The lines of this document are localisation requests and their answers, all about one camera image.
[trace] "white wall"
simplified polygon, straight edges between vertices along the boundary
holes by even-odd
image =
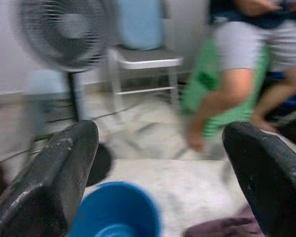
[[[22,91],[30,71],[44,68],[31,53],[24,51],[15,32],[13,2],[0,0],[0,94]],[[208,0],[169,0],[175,19],[176,46],[185,57],[181,71],[190,70],[206,34]],[[82,74],[85,83],[104,80],[98,70]]]

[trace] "blue bucket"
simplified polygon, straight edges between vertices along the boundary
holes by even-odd
[[[84,199],[68,237],[159,237],[159,212],[130,183],[104,183]]]

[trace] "bare foot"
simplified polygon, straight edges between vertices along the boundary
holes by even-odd
[[[201,152],[204,149],[204,140],[200,133],[189,131],[187,143],[195,152]]]
[[[269,132],[277,132],[277,129],[269,122],[265,121],[264,118],[260,115],[252,114],[251,124]]]

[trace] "fan stand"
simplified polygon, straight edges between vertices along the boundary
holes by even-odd
[[[70,89],[70,99],[72,102],[74,121],[78,122],[81,120],[78,110],[76,89],[75,89],[75,76],[76,73],[67,73],[67,81]],[[112,155],[109,150],[102,144],[99,143],[98,150],[96,152],[90,174],[87,181],[87,187],[95,185],[106,178],[112,165]]]

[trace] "purple cloth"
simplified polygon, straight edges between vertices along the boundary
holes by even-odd
[[[265,237],[249,205],[237,215],[188,228],[184,237]]]

